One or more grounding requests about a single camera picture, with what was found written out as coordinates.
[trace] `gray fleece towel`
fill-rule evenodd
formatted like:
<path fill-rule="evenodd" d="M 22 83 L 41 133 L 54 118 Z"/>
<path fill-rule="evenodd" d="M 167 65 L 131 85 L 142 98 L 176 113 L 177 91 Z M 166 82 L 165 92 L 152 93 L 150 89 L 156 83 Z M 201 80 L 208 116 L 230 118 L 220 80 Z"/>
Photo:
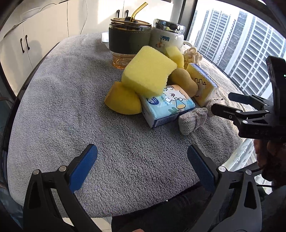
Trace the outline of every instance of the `gray fleece towel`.
<path fill-rule="evenodd" d="M 122 70 L 112 66 L 100 37 L 87 34 L 60 42 L 23 96 L 7 163 L 11 196 L 21 205 L 34 169 L 48 172 L 68 165 L 89 143 L 98 147 L 98 158 L 75 195 L 90 217 L 105 217 L 147 208 L 195 184 L 198 177 L 187 158 L 190 144 L 220 165 L 242 141 L 232 122 L 219 117 L 184 136 L 177 120 L 150 129 L 142 114 L 109 109 L 104 98 Z M 212 65 L 201 65 L 220 87 L 216 97 L 238 92 Z M 243 108 L 229 100 L 226 104 Z M 66 216 L 56 194 L 55 200 Z"/>

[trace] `white mug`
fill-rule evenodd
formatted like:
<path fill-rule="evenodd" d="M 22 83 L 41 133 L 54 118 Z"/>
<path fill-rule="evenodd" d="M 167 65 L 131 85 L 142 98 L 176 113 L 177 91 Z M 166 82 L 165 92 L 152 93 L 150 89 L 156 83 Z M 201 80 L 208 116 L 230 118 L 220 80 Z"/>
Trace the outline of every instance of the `white mug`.
<path fill-rule="evenodd" d="M 165 50 L 166 47 L 176 46 L 178 49 L 180 49 L 183 46 L 183 44 L 188 44 L 192 47 L 191 43 L 184 40 L 184 35 L 183 35 L 183 31 L 185 28 L 184 26 L 178 25 L 178 28 L 180 26 L 183 27 L 183 29 L 181 29 L 181 31 L 176 30 L 176 32 L 174 32 L 175 30 L 170 30 L 169 27 L 168 30 L 166 30 L 166 27 L 162 27 L 161 25 L 158 26 L 157 24 L 158 21 L 161 20 L 159 19 L 154 20 L 154 25 L 151 29 L 149 46 L 157 49 L 158 51 L 164 54 L 166 53 Z"/>

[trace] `window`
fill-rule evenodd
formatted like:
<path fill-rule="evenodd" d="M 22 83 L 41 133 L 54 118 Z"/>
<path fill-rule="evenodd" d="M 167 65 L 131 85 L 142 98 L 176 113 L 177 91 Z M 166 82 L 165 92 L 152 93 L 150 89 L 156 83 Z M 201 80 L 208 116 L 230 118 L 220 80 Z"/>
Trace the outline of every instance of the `window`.
<path fill-rule="evenodd" d="M 214 54 L 207 52 L 205 55 L 211 61 L 216 59 L 216 64 L 244 93 L 266 99 L 271 97 L 265 59 L 269 55 L 286 58 L 285 38 L 258 17 L 224 2 L 198 0 L 196 12 L 190 43 L 203 54 L 205 46 L 216 47 Z M 212 27 L 210 22 L 219 26 L 214 31 L 215 44 L 205 36 Z"/>

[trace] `person's leg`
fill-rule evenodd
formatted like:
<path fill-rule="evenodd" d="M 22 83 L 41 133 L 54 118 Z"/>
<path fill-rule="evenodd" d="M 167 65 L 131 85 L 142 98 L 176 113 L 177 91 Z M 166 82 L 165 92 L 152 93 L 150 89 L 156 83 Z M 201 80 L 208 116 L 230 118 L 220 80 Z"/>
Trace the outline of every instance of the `person's leg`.
<path fill-rule="evenodd" d="M 183 231 L 202 214 L 209 197 L 210 192 L 197 184 L 159 205 L 113 217 L 112 232 Z"/>

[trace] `cup lid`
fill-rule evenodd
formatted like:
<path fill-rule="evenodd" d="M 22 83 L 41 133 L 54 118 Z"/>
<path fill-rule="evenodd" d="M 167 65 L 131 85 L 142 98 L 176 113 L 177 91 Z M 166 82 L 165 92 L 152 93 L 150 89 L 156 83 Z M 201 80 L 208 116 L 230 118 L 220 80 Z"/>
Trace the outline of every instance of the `cup lid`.
<path fill-rule="evenodd" d="M 185 32 L 185 26 L 180 24 L 175 24 L 172 22 L 164 21 L 161 19 L 155 19 L 153 23 L 153 27 L 164 30 L 170 31 L 177 34 L 183 34 Z"/>
<path fill-rule="evenodd" d="M 111 19 L 111 22 L 116 24 L 122 24 L 122 25 L 129 25 L 129 26 L 147 26 L 151 27 L 151 24 L 141 21 L 141 20 L 134 20 L 134 22 L 127 21 L 125 18 L 113 18 Z"/>

